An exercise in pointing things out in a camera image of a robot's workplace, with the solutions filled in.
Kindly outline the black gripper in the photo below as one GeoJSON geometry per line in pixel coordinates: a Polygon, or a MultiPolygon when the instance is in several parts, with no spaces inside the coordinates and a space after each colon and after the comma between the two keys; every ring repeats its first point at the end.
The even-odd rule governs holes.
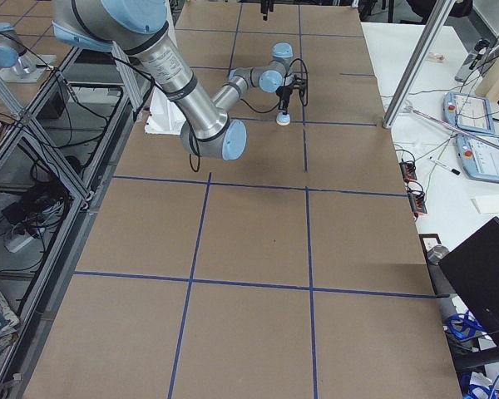
{"type": "MultiPolygon", "coordinates": [[[[268,16],[273,12],[273,0],[260,0],[260,12],[264,21],[268,20],[268,16]]],[[[293,92],[293,85],[280,86],[276,90],[276,95],[279,98],[279,113],[280,115],[289,115],[289,101],[293,92]]]]}

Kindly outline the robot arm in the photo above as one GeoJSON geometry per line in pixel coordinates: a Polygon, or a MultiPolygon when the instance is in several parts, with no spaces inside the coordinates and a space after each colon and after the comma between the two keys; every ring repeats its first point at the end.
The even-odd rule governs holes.
{"type": "Polygon", "coordinates": [[[289,83],[292,47],[276,44],[266,66],[237,68],[214,96],[209,96],[169,36],[163,1],[55,1],[56,38],[74,47],[111,52],[118,45],[137,58],[168,101],[185,116],[182,145],[196,156],[237,160],[245,150],[245,124],[229,110],[253,87],[268,93],[289,83]]]}

